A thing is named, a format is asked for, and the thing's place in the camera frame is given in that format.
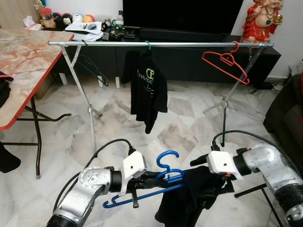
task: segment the clothes rack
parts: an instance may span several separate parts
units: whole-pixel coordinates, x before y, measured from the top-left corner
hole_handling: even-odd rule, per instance
[[[89,119],[90,119],[90,128],[91,128],[91,135],[92,135],[92,142],[94,150],[97,150],[96,146],[96,137],[95,137],[95,129],[94,129],[94,119],[93,119],[93,113],[96,113],[100,116],[102,116],[102,113],[98,112],[96,109],[93,108],[93,105],[89,102],[85,91],[78,79],[78,76],[74,70],[74,65],[77,62],[78,55],[80,53],[82,46],[113,46],[113,47],[119,47],[119,46],[141,46],[141,47],[237,47],[236,43],[146,43],[146,42],[79,42],[79,41],[59,41],[59,42],[48,42],[49,45],[54,46],[60,46],[62,53],[64,55],[64,58],[71,70],[71,74],[78,86],[78,89],[84,98],[85,102],[87,103],[88,107],[88,113],[89,113]],[[77,46],[76,53],[73,57],[73,59],[70,59],[66,47],[68,46]],[[256,62],[264,48],[267,47],[273,47],[273,44],[251,44],[251,43],[240,43],[239,47],[247,47],[249,48],[249,64],[245,69],[245,72],[248,73],[248,71],[251,69],[253,64]],[[257,48],[258,51],[252,56],[252,48]],[[222,100],[220,104],[216,104],[207,110],[205,112],[210,111],[216,107],[219,107],[222,105],[223,107],[223,131],[225,131],[225,122],[226,122],[226,108],[228,107],[228,101],[230,100],[231,96],[235,92],[236,87],[239,85],[239,81],[235,83],[231,91],[229,92],[228,96]]]

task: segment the black shirt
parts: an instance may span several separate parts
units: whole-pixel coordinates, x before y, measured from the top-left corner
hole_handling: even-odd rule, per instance
[[[167,82],[153,62],[151,52],[127,52],[121,81],[132,82],[131,114],[145,123],[145,133],[149,134],[158,111],[167,113]]]

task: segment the statue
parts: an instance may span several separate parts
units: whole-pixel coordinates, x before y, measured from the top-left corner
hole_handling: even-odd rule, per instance
[[[279,15],[284,0],[254,0],[255,5],[247,11],[244,31],[240,42],[269,43],[269,33],[274,34],[283,17]]]

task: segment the black tv cabinet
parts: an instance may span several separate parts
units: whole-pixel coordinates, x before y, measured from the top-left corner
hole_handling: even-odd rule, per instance
[[[222,42],[238,41],[239,36],[225,35]],[[176,42],[168,40],[150,39],[149,42]],[[122,42],[144,42],[144,39],[122,39]],[[81,54],[89,56],[99,69],[107,77],[121,77],[123,74],[125,55],[130,50],[144,51],[147,47],[103,47],[103,46],[83,46]],[[229,52],[232,48],[197,48],[197,47],[152,47],[154,61],[162,71],[167,80],[187,80],[214,83],[235,83],[235,79],[227,76],[213,66],[201,60],[204,51]],[[76,51],[75,46],[68,47],[68,53],[73,56]],[[281,54],[274,48],[266,48],[250,70],[248,76],[250,83],[260,85],[267,78]],[[234,53],[235,60],[243,68],[249,62],[248,48],[240,48]],[[75,65],[79,75],[89,75],[80,65]],[[54,66],[53,71],[70,73],[63,57]]]

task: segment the television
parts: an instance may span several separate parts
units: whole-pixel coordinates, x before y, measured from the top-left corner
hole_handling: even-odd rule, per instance
[[[124,26],[230,34],[243,0],[123,0]]]

